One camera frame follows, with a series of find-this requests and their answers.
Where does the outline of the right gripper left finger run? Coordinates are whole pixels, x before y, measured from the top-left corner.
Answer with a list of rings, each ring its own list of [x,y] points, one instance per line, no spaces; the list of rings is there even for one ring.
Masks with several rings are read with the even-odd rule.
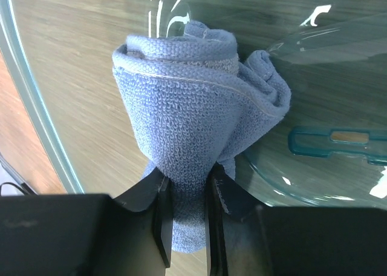
[[[164,275],[171,180],[159,170],[107,194],[1,198],[2,275]]]

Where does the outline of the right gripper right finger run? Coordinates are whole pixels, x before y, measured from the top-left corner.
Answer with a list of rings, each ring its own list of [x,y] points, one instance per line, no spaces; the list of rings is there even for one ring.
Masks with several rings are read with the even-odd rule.
[[[385,275],[386,211],[268,206],[216,164],[206,183],[209,275]]]

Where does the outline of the blue terry towel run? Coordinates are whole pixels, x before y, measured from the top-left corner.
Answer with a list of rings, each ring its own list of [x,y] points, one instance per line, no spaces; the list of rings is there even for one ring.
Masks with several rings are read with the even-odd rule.
[[[182,36],[130,35],[112,54],[112,73],[129,115],[146,174],[173,183],[172,249],[206,245],[204,191],[214,164],[235,176],[235,157],[276,126],[291,91],[267,52],[240,62],[228,31],[190,21]]]

